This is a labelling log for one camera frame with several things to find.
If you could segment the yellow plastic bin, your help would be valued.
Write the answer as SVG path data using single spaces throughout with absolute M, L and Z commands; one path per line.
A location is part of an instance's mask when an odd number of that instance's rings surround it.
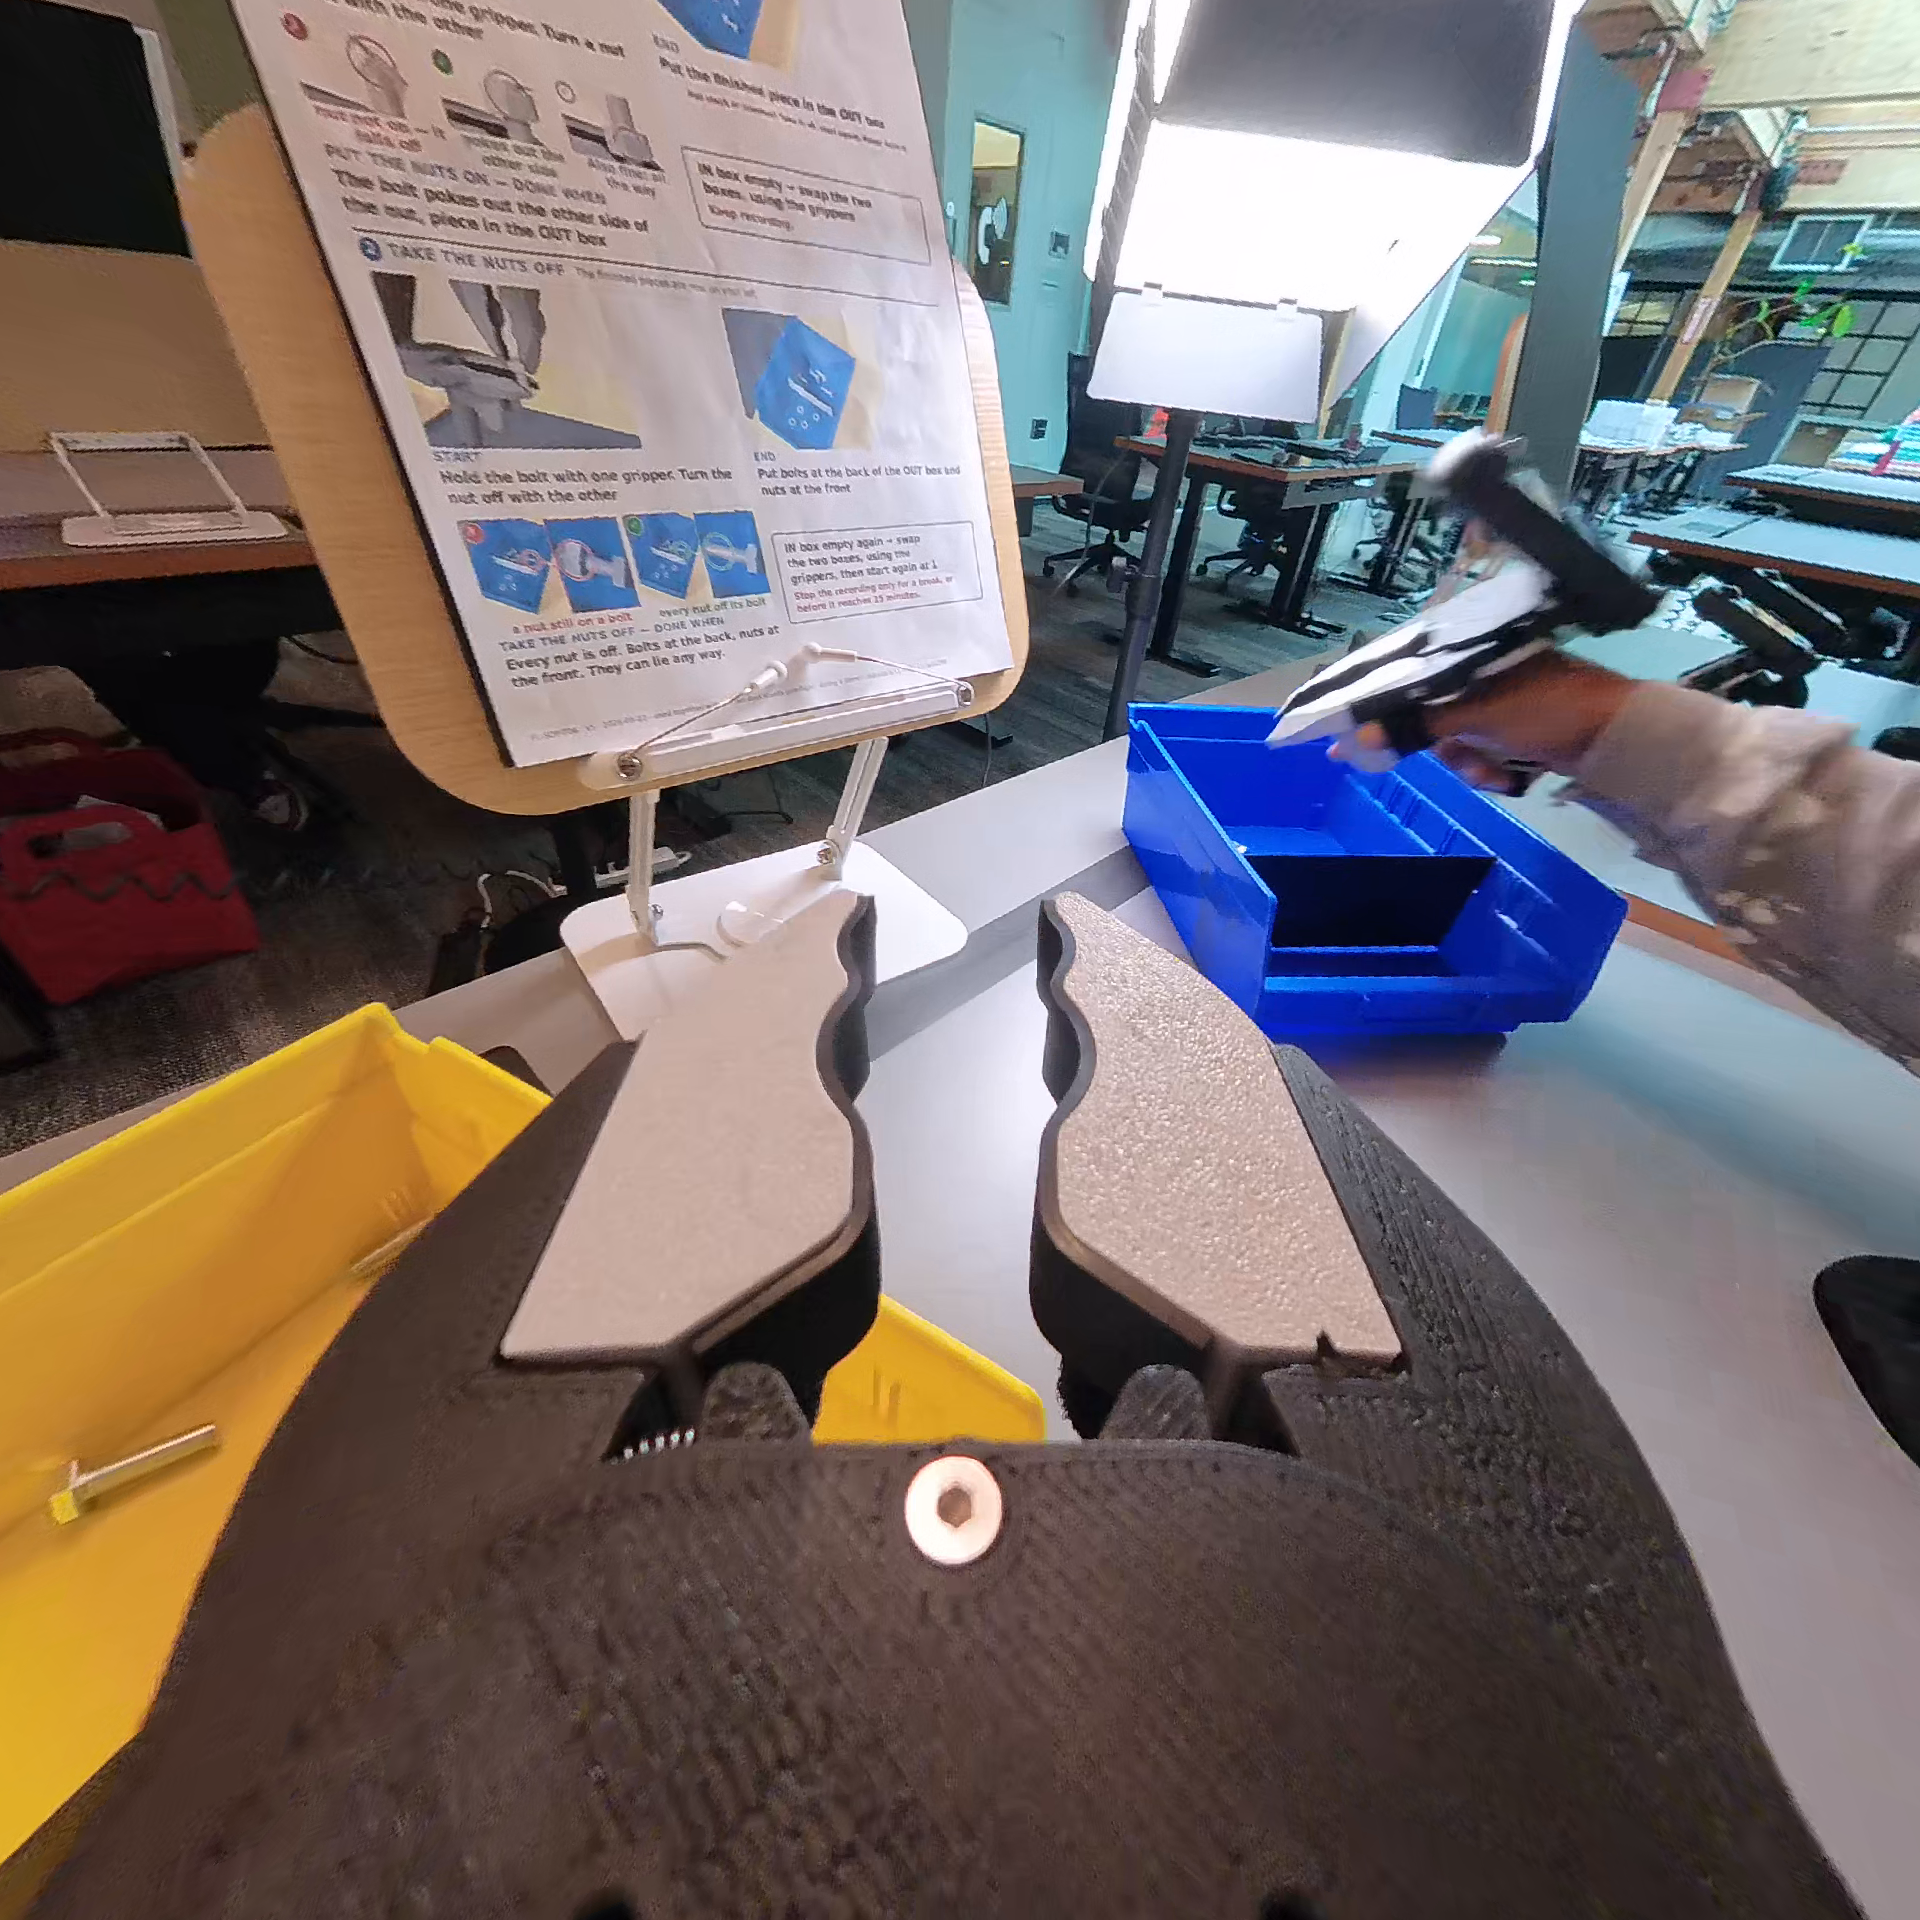
M 995 1911 L 911 1700 L 926 1452 L 716 1371 L 647 1455 L 644 1366 L 495 1358 L 630 1056 L 542 1102 L 365 1011 L 5 1197 L 5 1848 L 77 1843 L 35 1915 Z

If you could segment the person's right hand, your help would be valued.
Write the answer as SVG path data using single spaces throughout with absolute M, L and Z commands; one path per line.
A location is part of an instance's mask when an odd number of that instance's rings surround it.
M 1466 783 L 1516 798 L 1541 773 L 1570 778 L 1637 688 L 1609 668 L 1546 651 L 1419 709 L 1402 730 Z

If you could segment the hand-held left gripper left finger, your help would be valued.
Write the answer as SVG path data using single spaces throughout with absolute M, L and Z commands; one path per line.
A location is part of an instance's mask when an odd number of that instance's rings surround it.
M 636 1362 L 673 1395 L 735 1362 L 825 1387 L 881 1300 L 858 1112 L 875 941 L 875 901 L 833 893 L 637 1039 L 503 1359 Z

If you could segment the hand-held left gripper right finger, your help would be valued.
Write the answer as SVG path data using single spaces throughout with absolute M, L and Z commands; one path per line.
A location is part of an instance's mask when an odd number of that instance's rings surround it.
M 1397 1373 L 1404 1335 L 1257 1021 L 1078 893 L 1041 902 L 1037 994 L 1029 1303 L 1067 1405 L 1154 1365 L 1209 1408 L 1284 1366 Z

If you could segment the pale wooden document stand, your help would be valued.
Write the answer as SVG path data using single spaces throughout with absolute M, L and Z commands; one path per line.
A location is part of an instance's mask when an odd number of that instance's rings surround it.
M 188 434 L 252 509 L 297 515 L 189 256 L 3 244 L 5 520 L 85 515 L 53 432 Z

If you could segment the wooden and white document stand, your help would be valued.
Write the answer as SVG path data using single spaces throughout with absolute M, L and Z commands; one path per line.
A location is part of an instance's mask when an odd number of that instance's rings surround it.
M 807 646 L 630 748 L 509 764 L 234 5 L 217 5 L 214 16 L 235 78 L 223 87 L 231 103 L 209 117 L 183 167 L 180 205 L 273 452 L 378 712 L 418 773 L 491 812 L 630 806 L 623 893 L 579 906 L 563 931 L 615 1027 L 637 1034 L 669 994 L 694 983 L 701 963 L 748 951 L 818 895 L 878 901 L 881 979 L 958 952 L 967 940 L 958 916 L 858 836 L 891 738 L 982 719 L 1014 691 L 1026 661 L 995 341 L 967 276 L 950 261 L 1012 666 L 890 688 L 850 706 L 734 719 L 757 688 L 821 653 Z

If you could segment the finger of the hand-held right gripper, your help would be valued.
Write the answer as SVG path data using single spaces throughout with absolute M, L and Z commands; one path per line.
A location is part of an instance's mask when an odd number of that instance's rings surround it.
M 1367 639 L 1317 674 L 1322 680 L 1474 680 L 1500 663 L 1550 648 L 1550 575 L 1501 567 L 1446 602 L 1430 599 L 1404 627 Z
M 1513 639 L 1379 639 L 1315 672 L 1275 709 L 1267 748 L 1343 738 L 1373 726 L 1391 755 L 1433 743 L 1430 712 L 1473 696 L 1519 663 Z

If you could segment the wooden desk with black legs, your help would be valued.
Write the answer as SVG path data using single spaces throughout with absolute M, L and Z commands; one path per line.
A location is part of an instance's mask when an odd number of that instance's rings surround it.
M 343 621 L 266 446 L 214 447 L 239 498 L 286 524 L 276 540 L 76 546 L 81 491 L 47 450 L 3 456 L 3 668 L 179 655 L 243 639 L 337 632 Z
M 1310 602 L 1329 554 L 1332 519 L 1349 504 L 1388 509 L 1371 567 L 1353 584 L 1375 597 L 1398 590 L 1402 565 L 1411 555 L 1425 515 L 1411 443 L 1391 446 L 1383 459 L 1343 459 L 1325 447 L 1295 446 L 1275 446 L 1267 454 L 1257 447 L 1190 446 L 1177 461 L 1173 480 L 1165 478 L 1171 438 L 1117 438 L 1115 450 L 1138 452 L 1158 469 L 1154 516 L 1148 527 L 1165 533 L 1167 548 L 1158 603 L 1142 646 L 1142 658 L 1149 663 L 1173 666 L 1198 679 L 1213 674 L 1209 661 L 1182 653 L 1177 646 L 1187 590 L 1198 572 L 1199 524 L 1212 493 L 1255 507 L 1246 520 L 1269 520 L 1277 535 L 1274 542 L 1277 555 L 1257 565 L 1275 573 L 1267 603 L 1255 611 L 1269 628 L 1310 639 L 1341 636 L 1334 621 L 1310 611 Z

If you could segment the bright studio light on stand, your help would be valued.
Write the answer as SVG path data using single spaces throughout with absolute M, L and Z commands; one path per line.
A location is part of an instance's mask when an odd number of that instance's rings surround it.
M 1203 415 L 1319 426 L 1529 175 L 1577 5 L 1137 3 L 1087 235 L 1087 396 L 1167 413 L 1107 738 Z

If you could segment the person's right forearm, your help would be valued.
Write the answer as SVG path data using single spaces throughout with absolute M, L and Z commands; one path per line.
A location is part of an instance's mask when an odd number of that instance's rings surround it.
M 1749 963 L 1917 1071 L 1913 762 L 1805 711 L 1638 680 L 1569 778 Z

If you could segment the red storage bag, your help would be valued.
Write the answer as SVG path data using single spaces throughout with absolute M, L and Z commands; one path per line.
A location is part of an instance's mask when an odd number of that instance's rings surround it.
M 3 941 L 55 1005 L 261 946 L 191 775 L 71 730 L 3 738 Z

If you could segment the printed instruction sheet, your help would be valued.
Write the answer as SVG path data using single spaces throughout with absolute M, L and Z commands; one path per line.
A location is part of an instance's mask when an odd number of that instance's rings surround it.
M 509 764 L 1012 666 L 900 5 L 234 5 Z

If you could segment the blue plastic bin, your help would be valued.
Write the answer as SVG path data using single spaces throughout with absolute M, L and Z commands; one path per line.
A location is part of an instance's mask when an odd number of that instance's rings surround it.
M 1419 755 L 1365 773 L 1275 712 L 1137 704 L 1119 826 L 1193 964 L 1274 1039 L 1506 1035 L 1586 998 L 1625 901 Z

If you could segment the black folding laptop stand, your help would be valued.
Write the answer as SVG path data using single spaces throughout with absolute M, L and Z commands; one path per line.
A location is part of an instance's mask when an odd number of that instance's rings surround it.
M 1730 636 L 1734 646 L 1683 674 L 1683 688 L 1727 704 L 1803 711 L 1813 672 L 1822 663 L 1839 661 L 1724 587 L 1694 590 L 1690 603 L 1699 616 Z

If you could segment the black office chair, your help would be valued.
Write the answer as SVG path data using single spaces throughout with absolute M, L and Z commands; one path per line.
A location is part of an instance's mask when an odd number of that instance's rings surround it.
M 1082 524 L 1086 540 L 1075 550 L 1049 555 L 1043 578 L 1055 581 L 1055 592 L 1075 595 L 1091 575 L 1108 581 L 1114 572 L 1127 575 L 1137 555 L 1129 542 L 1151 516 L 1151 493 L 1140 493 L 1142 454 L 1132 442 L 1142 434 L 1145 413 L 1137 403 L 1087 396 L 1092 357 L 1067 355 L 1067 442 L 1060 472 L 1078 480 L 1076 493 L 1058 493 L 1051 507 Z

